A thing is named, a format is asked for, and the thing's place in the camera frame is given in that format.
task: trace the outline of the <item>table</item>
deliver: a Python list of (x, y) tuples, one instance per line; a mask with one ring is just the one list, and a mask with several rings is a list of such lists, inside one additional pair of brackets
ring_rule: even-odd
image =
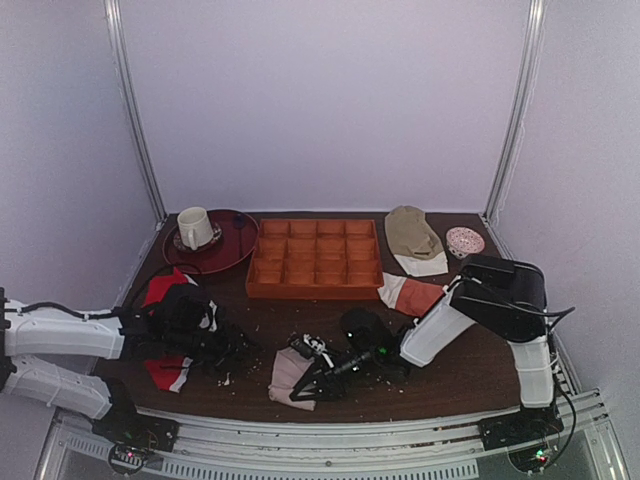
[[(388, 250), (384, 213), (252, 213), (263, 218), (372, 218), (376, 221), (385, 272), (403, 275)], [(499, 256), (478, 215), (427, 215), (427, 221), (444, 239), (449, 228), (466, 226), (485, 239), (485, 254)], [(175, 226), (170, 216), (145, 260), (132, 291), (164, 264), (162, 242)], [(448, 252), (450, 272), (421, 281), (444, 285), (460, 268)], [(415, 368), (406, 383), (388, 382), (375, 368), (363, 371), (349, 385), (348, 397), (319, 403), (314, 412), (287, 407), (268, 398), (273, 359), (294, 333), (320, 336), (332, 347), (347, 348), (338, 320), (350, 308), (361, 306), (377, 313), (395, 331), (412, 319), (389, 310), (382, 302), (258, 300), (247, 298), (244, 282), (249, 260), (198, 281), (213, 300), (227, 308), (227, 318), (239, 324), (263, 348), (216, 378), (201, 370), (189, 373), (179, 394), (159, 391), (142, 362), (100, 360), (95, 373), (121, 379), (137, 405), (175, 413), (263, 422), (351, 423), (417, 420), (497, 410), (519, 404), (519, 384), (511, 350), (504, 340), (475, 325), (447, 346), (423, 369)]]

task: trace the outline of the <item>mug handle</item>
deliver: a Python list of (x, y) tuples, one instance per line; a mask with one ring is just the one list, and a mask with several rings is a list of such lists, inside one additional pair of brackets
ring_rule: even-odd
[(196, 243), (196, 231), (193, 229), (189, 230), (187, 237), (189, 238), (189, 246), (191, 247), (191, 250), (197, 250), (198, 244)]

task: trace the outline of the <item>cup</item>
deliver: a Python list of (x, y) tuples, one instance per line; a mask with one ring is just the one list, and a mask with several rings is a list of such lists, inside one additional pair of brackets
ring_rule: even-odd
[(191, 207), (178, 215), (178, 228), (182, 243), (197, 250), (213, 239), (213, 227), (207, 211), (202, 207)]

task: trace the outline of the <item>round tray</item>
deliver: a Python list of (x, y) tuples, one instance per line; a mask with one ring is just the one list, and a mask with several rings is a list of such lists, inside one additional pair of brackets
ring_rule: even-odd
[[(204, 251), (181, 252), (173, 244), (178, 230), (176, 226), (166, 236), (162, 246), (162, 255), (167, 263), (190, 263), (199, 267), (203, 275), (208, 275), (227, 270), (251, 255), (258, 239), (258, 224), (251, 216), (236, 210), (210, 210), (208, 213), (209, 220), (220, 225), (222, 238)], [(241, 230), (233, 226), (233, 218), (238, 214), (245, 219), (245, 226)], [(198, 274), (196, 269), (188, 266), (180, 266), (179, 270), (190, 275)]]

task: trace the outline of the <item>pink and white bowl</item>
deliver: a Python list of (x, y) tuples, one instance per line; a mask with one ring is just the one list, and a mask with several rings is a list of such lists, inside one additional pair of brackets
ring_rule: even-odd
[(482, 236), (467, 227), (454, 227), (447, 232), (447, 248), (454, 257), (463, 259), (467, 255), (480, 253), (485, 243)]

